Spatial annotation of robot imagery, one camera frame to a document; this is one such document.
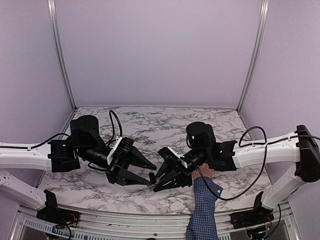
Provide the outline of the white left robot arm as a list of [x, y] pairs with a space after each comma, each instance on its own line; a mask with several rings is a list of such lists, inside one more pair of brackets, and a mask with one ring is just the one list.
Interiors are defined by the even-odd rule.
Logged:
[[18, 200], [43, 212], [53, 223], [63, 219], [56, 195], [49, 190], [38, 190], [25, 182], [11, 178], [7, 169], [33, 169], [52, 173], [67, 173], [80, 169], [80, 160], [94, 165], [106, 174], [111, 184], [121, 186], [146, 185], [150, 181], [129, 171], [129, 166], [156, 170], [134, 146], [131, 138], [120, 135], [105, 143], [100, 136], [99, 120], [93, 115], [83, 115], [70, 122], [70, 134], [64, 139], [54, 135], [34, 145], [0, 145], [0, 188]]

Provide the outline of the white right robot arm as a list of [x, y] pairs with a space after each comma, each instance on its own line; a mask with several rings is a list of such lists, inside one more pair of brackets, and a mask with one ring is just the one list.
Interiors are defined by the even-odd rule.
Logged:
[[258, 224], [281, 201], [306, 183], [320, 179], [320, 138], [310, 133], [305, 125], [286, 135], [262, 140], [231, 140], [218, 142], [213, 127], [201, 121], [186, 127], [186, 142], [189, 151], [178, 154], [171, 147], [163, 147], [158, 154], [163, 163], [157, 173], [149, 174], [154, 192], [191, 186], [192, 173], [202, 164], [218, 172], [231, 172], [238, 169], [260, 165], [268, 167], [287, 167], [282, 175], [272, 180], [270, 188], [255, 198], [254, 208], [248, 212], [247, 219]]

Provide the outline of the blue checkered sleeve forearm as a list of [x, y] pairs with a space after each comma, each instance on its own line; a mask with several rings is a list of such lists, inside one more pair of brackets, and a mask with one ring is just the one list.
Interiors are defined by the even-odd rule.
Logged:
[[209, 177], [198, 177], [193, 182], [195, 208], [186, 230], [187, 240], [217, 240], [215, 221], [216, 196], [223, 188]]

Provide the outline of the person's hand with long nails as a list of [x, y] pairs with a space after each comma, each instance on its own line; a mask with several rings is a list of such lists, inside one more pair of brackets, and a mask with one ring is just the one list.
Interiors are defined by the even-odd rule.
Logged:
[[213, 172], [207, 163], [204, 163], [192, 173], [193, 180], [201, 178], [202, 176], [210, 179], [213, 177]]

